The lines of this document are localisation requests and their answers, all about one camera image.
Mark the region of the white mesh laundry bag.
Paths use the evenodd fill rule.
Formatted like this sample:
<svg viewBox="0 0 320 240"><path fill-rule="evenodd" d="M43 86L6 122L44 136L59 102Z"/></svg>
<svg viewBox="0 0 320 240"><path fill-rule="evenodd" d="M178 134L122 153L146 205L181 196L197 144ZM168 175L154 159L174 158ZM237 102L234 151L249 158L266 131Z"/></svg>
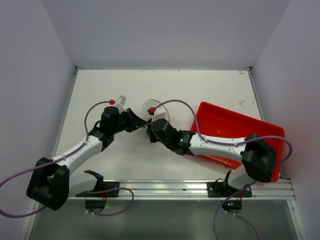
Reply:
<svg viewBox="0 0 320 240"><path fill-rule="evenodd" d="M166 121L168 121L170 123L171 118L169 115L169 111L167 110L167 108L164 105L157 107L160 104L161 104L161 102L156 99L146 100L142 104L142 106L140 107L139 117L148 123L152 123L152 122L159 120L159 119L165 119ZM155 112L153 114L150 114L148 112L148 110L150 108L155 108L155 107L157 107L155 109Z"/></svg>

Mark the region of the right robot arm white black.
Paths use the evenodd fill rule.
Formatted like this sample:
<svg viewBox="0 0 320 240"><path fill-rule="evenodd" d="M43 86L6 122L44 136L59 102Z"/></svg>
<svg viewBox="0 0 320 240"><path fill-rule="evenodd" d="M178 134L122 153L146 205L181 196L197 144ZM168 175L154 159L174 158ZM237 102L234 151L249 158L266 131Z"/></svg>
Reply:
<svg viewBox="0 0 320 240"><path fill-rule="evenodd" d="M151 122L146 132L150 142L160 142L177 155L208 155L239 162L239 167L230 170L224 181L213 187L227 196L235 196L254 181L272 181L277 152L263 139L251 141L258 137L256 134L248 138L200 137L193 131L177 130L164 118Z"/></svg>

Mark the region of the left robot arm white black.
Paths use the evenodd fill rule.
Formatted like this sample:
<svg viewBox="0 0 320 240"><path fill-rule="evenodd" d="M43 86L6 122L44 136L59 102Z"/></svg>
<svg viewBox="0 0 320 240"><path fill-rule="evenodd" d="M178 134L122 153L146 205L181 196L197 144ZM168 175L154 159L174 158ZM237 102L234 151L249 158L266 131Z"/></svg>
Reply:
<svg viewBox="0 0 320 240"><path fill-rule="evenodd" d="M116 134L122 131L131 133L147 123L129 108L120 111L114 106L106 107L101 119L78 145L53 159L43 157L37 161L26 195L54 211L61 208L69 197L82 193L95 197L101 195L105 186L99 173L86 170L74 181L70 177L87 160L103 152Z"/></svg>

